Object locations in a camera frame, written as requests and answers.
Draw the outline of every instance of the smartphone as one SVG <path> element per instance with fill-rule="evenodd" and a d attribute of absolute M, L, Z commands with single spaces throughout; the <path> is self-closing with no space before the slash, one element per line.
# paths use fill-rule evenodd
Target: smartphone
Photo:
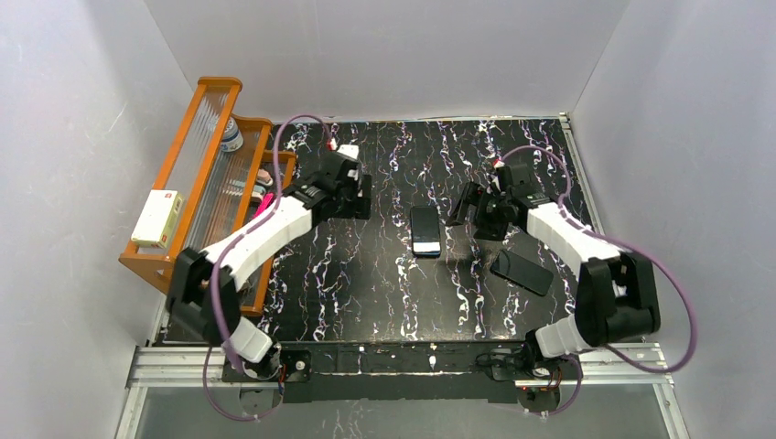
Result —
<path fill-rule="evenodd" d="M 508 250 L 499 252 L 490 272 L 540 296 L 550 292 L 554 277 L 553 272 Z"/>
<path fill-rule="evenodd" d="M 439 212 L 433 206 L 413 206 L 410 231 L 415 256 L 437 257 L 442 252 L 439 239 Z"/>

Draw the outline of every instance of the white wall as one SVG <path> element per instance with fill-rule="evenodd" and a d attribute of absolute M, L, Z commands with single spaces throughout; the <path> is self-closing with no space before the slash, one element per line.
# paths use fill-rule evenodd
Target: white wall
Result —
<path fill-rule="evenodd" d="M 0 436 L 113 437 L 161 299 L 117 257 L 191 88 L 141 0 L 0 11 Z"/>
<path fill-rule="evenodd" d="M 695 359 L 675 375 L 693 437 L 772 437 L 776 392 L 776 4 L 635 0 L 572 124 L 604 227 L 690 290 Z M 661 290 L 676 361 L 686 318 Z"/>
<path fill-rule="evenodd" d="M 237 112 L 341 120 L 574 108 L 623 0 L 145 0 L 190 83 Z"/>

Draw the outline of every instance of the pink object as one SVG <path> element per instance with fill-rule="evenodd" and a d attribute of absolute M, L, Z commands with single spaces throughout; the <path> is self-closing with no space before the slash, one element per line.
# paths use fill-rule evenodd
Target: pink object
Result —
<path fill-rule="evenodd" d="M 254 218 L 258 217 L 260 213 L 264 212 L 266 208 L 269 207 L 270 203 L 272 203 L 272 199 L 275 198 L 275 194 L 270 192 L 267 195 L 264 196 L 262 199 L 262 204 L 259 205 L 259 209 L 256 210 L 256 214 L 253 215 Z"/>

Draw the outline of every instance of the wooden rack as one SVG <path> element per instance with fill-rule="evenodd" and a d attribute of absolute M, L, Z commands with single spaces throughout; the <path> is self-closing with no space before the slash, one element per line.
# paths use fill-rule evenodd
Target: wooden rack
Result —
<path fill-rule="evenodd" d="M 199 79 L 152 186 L 177 190 L 186 197 L 172 241 L 164 251 L 141 249 L 129 241 L 119 256 L 119 262 L 164 294 L 169 290 L 172 268 L 181 250 L 204 249 L 250 220 L 247 215 L 253 182 L 262 163 L 272 161 L 272 152 L 265 151 L 272 123 L 232 114 L 242 85 L 236 78 Z M 225 153 L 219 150 L 219 143 L 230 116 L 240 129 L 243 145 L 235 152 Z M 293 178 L 296 155 L 281 152 L 280 162 L 283 186 L 287 187 Z M 255 298 L 242 307 L 243 314 L 262 314 L 272 263 L 273 258 L 255 276 Z"/>

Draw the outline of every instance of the black tabletop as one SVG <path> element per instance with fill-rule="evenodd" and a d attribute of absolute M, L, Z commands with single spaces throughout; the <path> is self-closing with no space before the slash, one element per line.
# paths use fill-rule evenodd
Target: black tabletop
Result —
<path fill-rule="evenodd" d="M 332 219 L 276 255 L 264 315 L 255 319 L 264 331 L 281 341 L 521 338 L 573 311 L 573 274 L 539 241 L 516 228 L 503 242 L 475 241 L 469 225 L 444 226 L 464 183 L 485 183 L 493 162 L 521 145 L 547 147 L 566 161 L 573 180 L 566 204 L 589 223 L 558 120 L 339 123 L 333 130 L 339 144 L 361 149 L 373 179 L 372 217 Z M 297 153 L 297 175 L 317 168 L 322 135 L 316 124 L 286 129 L 282 145 Z M 532 164 L 548 195 L 565 187 L 561 170 L 540 153 L 512 161 Z M 438 259 L 412 254 L 412 206 L 438 208 Z M 540 297 L 491 274 L 500 249 L 552 271 L 550 293 Z M 171 323 L 165 341 L 186 339 Z"/>

